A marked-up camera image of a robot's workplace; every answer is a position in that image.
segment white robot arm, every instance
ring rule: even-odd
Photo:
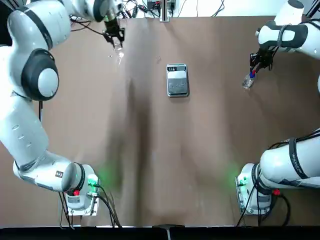
[[[39,187],[66,193],[71,209],[92,205],[94,170],[48,151],[49,140],[34,101],[52,99],[58,69],[49,50],[70,35],[70,15],[100,22],[117,13],[114,0],[41,0],[13,11],[7,20],[12,46],[0,46],[0,140],[14,158],[14,174]]]
[[[260,45],[259,51],[250,56],[249,84],[254,82],[255,74],[262,68],[271,67],[275,51],[301,52],[315,59],[320,59],[320,19],[302,22],[304,5],[297,0],[288,0],[273,21],[268,21],[255,35]]]
[[[251,59],[251,73],[272,64],[276,47],[320,59],[320,21],[301,23],[303,11],[302,3],[289,0],[274,21],[256,32],[260,49]],[[247,163],[235,179],[240,209],[246,214],[266,214],[273,189],[320,188],[319,150],[320,129],[305,137],[276,143],[262,154],[260,163]]]

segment plastic bottle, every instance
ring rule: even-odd
[[[244,81],[242,83],[242,87],[244,87],[245,89],[250,89],[254,84],[255,77],[256,77],[256,71],[253,70],[252,72],[250,72],[250,74],[245,76]]]

